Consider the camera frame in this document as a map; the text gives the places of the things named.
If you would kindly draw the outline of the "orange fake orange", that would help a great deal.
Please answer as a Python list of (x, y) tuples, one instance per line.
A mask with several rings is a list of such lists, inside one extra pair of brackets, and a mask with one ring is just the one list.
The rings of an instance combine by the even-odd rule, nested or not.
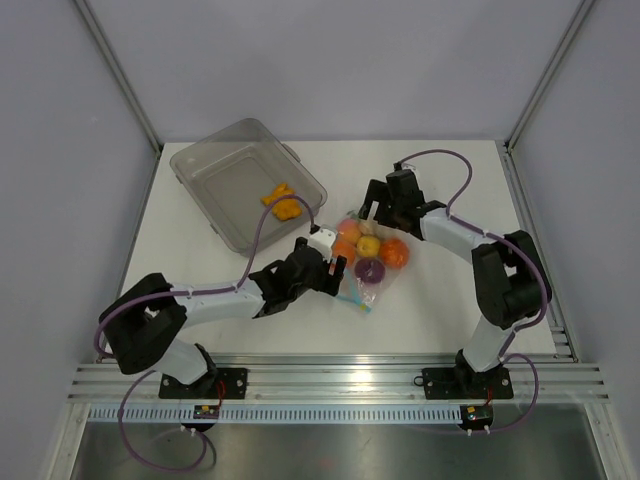
[(356, 249), (349, 242), (339, 238), (333, 246), (332, 256), (335, 259), (344, 257), (346, 259), (346, 266), (351, 267), (356, 259)]

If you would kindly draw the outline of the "clear zip top bag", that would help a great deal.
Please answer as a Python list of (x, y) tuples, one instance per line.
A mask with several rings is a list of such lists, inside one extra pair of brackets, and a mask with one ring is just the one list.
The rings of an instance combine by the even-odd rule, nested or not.
[(397, 231), (348, 211), (336, 224), (332, 266), (346, 260), (337, 298), (369, 313), (396, 278), (407, 268), (411, 250)]

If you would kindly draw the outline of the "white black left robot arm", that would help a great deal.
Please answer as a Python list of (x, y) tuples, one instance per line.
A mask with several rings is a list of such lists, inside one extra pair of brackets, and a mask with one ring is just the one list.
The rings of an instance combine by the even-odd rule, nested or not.
[(347, 259), (334, 256), (323, 229), (296, 239), (293, 251), (235, 283), (210, 288), (168, 282), (149, 274), (99, 317), (105, 337), (125, 375), (159, 372), (195, 398), (208, 396), (220, 374), (206, 349), (178, 338), (189, 327), (227, 319), (279, 314), (307, 291), (335, 296)]

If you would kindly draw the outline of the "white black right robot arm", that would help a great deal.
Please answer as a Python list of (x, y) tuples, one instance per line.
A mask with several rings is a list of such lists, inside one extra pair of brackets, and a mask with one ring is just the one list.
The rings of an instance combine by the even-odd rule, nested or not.
[(545, 316), (552, 292), (529, 233), (485, 231), (426, 201), (415, 174), (396, 169), (369, 181), (358, 217), (438, 245), (472, 267), (480, 320), (453, 367), (456, 389), (476, 396), (497, 375), (517, 333)]

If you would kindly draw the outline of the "yellow-orange fake pretzel cluster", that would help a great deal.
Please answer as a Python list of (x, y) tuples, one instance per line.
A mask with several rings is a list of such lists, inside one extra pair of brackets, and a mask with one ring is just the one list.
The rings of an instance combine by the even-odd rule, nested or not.
[(261, 202), (270, 208), (279, 221), (288, 221), (302, 214), (300, 204), (293, 198), (294, 194), (295, 191), (287, 183), (281, 183), (269, 195), (262, 197)]

